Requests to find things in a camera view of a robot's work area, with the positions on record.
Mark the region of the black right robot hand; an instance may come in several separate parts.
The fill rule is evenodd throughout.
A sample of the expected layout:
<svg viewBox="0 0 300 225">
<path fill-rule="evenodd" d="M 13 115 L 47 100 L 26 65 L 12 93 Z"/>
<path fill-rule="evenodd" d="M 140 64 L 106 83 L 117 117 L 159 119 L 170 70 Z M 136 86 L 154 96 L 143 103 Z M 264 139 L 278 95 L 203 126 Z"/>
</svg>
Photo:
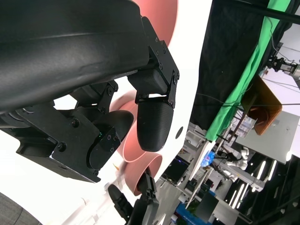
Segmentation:
<svg viewBox="0 0 300 225">
<path fill-rule="evenodd" d="M 137 190 L 142 193 L 132 206 L 125 195 L 113 184 L 108 187 L 109 196 L 119 215 L 127 225 L 151 225 L 156 217 L 159 201 L 156 198 L 155 181 L 147 169 L 141 176 Z"/>
</svg>

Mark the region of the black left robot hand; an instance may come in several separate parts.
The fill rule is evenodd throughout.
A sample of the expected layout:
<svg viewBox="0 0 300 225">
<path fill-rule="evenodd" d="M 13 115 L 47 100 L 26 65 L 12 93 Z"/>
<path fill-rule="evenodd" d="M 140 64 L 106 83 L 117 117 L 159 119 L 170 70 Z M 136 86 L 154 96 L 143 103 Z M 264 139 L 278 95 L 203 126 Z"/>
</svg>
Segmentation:
<svg viewBox="0 0 300 225">
<path fill-rule="evenodd" d="M 161 150 L 178 78 L 131 0 L 0 3 L 0 128 L 61 176 L 99 182 L 134 122 L 142 150 Z"/>
</svg>

